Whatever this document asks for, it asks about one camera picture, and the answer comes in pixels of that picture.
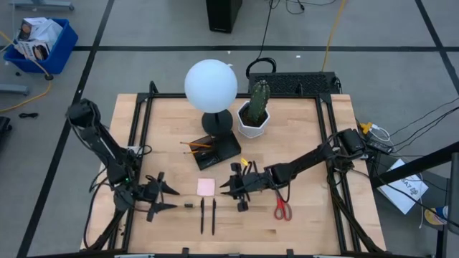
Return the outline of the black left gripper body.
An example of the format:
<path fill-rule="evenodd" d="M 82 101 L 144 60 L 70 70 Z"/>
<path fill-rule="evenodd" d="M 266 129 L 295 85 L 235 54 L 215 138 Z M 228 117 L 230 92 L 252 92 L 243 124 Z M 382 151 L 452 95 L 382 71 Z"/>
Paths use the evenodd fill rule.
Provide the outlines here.
<path fill-rule="evenodd" d="M 152 222 L 155 214 L 159 212 L 154 211 L 154 206 L 157 203 L 164 203 L 164 195 L 161 190 L 161 182 L 164 179 L 164 172 L 158 174 L 158 178 L 151 175 L 146 175 L 148 180 L 147 184 L 141 185 L 141 192 L 139 194 L 139 201 L 150 203 L 150 208 L 147 211 L 146 221 Z"/>

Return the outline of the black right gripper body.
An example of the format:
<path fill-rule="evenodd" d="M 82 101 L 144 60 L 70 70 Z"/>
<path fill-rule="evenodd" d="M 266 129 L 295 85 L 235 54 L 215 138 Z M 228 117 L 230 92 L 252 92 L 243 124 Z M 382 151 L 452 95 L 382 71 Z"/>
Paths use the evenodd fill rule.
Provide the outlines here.
<path fill-rule="evenodd" d="M 237 211 L 243 212 L 248 210 L 248 202 L 250 201 L 250 192 L 263 191 L 273 187 L 272 177 L 269 173 L 258 173 L 256 162 L 250 161 L 244 169 L 240 163 L 231 163 L 231 170 L 235 173 L 230 178 L 236 179 L 236 188 L 229 191 L 237 192 L 238 200 Z"/>

